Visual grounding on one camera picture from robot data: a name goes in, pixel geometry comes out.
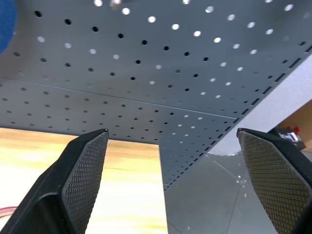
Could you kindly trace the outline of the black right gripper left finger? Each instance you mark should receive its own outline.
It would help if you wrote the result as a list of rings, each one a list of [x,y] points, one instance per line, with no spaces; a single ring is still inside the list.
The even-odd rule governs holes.
[[[35,181],[2,234],[83,234],[99,192],[107,129],[71,140]]]

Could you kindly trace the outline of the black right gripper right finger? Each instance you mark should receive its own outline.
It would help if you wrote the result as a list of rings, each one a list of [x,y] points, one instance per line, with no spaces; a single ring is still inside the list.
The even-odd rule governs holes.
[[[246,128],[239,140],[253,189],[279,234],[312,232],[312,163],[290,141]]]

